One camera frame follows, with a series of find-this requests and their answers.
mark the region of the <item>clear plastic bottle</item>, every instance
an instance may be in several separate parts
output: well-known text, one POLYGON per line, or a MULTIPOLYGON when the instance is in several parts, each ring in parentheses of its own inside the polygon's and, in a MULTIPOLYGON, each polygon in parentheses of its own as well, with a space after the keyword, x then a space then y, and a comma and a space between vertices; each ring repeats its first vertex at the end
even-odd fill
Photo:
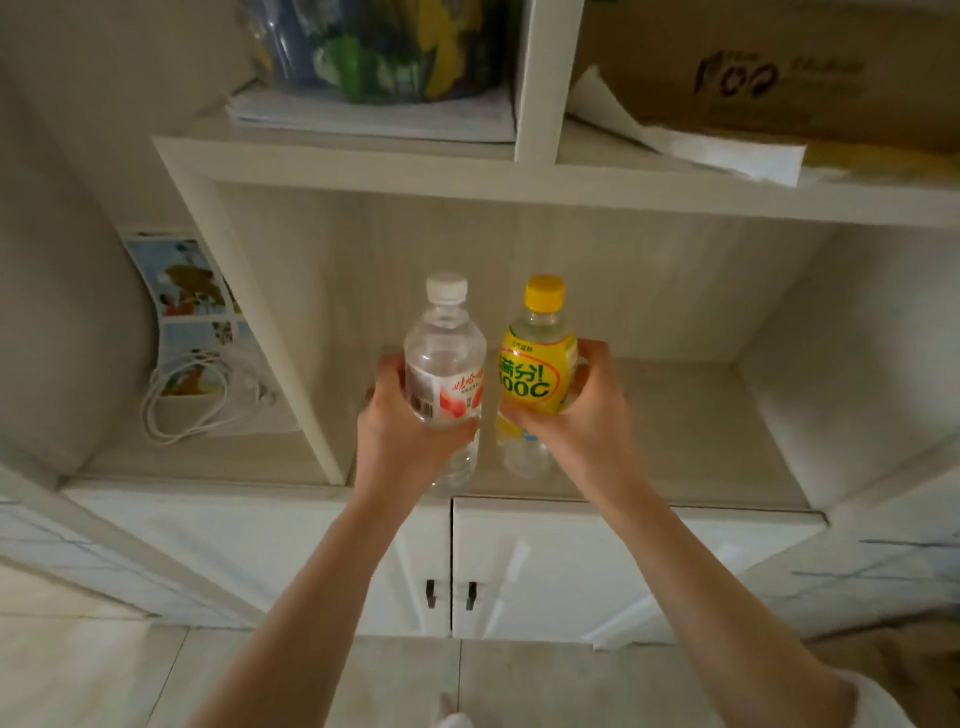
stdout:
MULTIPOLYGON (((430 307, 407 334, 407 400, 414 412, 436 427, 451 427, 480 417, 487 339, 463 308, 467 279, 438 273, 427 279, 430 307)), ((462 487, 477 467, 480 432, 457 452, 435 487, 462 487)))
MULTIPOLYGON (((539 412, 561 411, 577 366, 577 337, 564 319, 566 285, 556 276, 527 281, 526 308, 510 324, 500 347, 504 399, 539 412)), ((553 465, 553 456, 534 435, 497 413, 496 439, 511 473, 534 478, 553 465)))

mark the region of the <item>yellow bottle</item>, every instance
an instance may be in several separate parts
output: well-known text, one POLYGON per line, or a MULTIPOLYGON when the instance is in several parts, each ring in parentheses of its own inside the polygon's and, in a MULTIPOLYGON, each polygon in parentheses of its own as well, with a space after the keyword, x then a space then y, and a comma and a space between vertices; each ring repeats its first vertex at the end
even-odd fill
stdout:
MULTIPOLYGON (((500 345, 498 376, 503 399, 539 412, 561 411, 577 366, 577 337, 564 320, 566 284, 556 276, 527 281, 526 308, 514 319, 500 345)), ((537 477, 553 464, 546 446, 497 412, 496 441, 511 473, 537 477)))

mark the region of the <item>white cable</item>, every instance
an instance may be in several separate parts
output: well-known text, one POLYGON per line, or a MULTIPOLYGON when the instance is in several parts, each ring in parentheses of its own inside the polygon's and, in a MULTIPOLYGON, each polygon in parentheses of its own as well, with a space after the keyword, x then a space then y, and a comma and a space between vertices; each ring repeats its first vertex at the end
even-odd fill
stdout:
POLYGON ((260 377, 260 371, 250 357, 236 347, 228 347, 223 352, 191 352, 166 361, 154 369, 150 375, 147 394, 140 406, 140 421, 147 439, 157 446, 174 445, 188 437, 203 434, 209 430, 247 420, 260 408, 261 402, 269 398, 260 377), (163 390, 173 376, 187 369, 202 366, 204 372, 212 372, 220 381, 220 394, 206 412, 196 422, 181 432, 164 432, 156 421, 156 404, 163 390), (244 379, 252 386, 244 386, 244 379), (220 417, 230 398, 243 397, 244 391, 250 392, 250 403, 234 407, 236 414, 220 417))

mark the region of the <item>yellow label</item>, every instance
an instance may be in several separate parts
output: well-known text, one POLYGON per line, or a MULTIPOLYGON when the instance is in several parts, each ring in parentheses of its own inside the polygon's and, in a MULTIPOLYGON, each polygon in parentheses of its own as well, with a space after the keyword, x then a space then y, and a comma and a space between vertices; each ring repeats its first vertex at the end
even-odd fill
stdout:
MULTIPOLYGON (((500 345, 497 374, 504 397, 524 406, 555 415, 564 405, 577 366, 577 337, 573 334, 554 344, 534 344, 507 329, 500 345)), ((536 439, 504 417, 497 417, 498 437, 536 439)))

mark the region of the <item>bottle label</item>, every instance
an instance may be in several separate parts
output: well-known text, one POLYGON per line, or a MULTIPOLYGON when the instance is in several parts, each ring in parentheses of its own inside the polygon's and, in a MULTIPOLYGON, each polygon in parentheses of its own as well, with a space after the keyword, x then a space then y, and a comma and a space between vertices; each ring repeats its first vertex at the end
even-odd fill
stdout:
MULTIPOLYGON (((500 346, 499 377, 504 397, 524 406, 555 415, 564 405, 577 366, 577 337, 573 334, 553 344, 535 344, 508 328, 500 346)), ((505 417, 497 417, 498 437, 537 438, 505 417)))
POLYGON ((454 422, 480 415, 483 367, 456 376, 435 376, 407 365, 407 399, 428 422, 454 422))

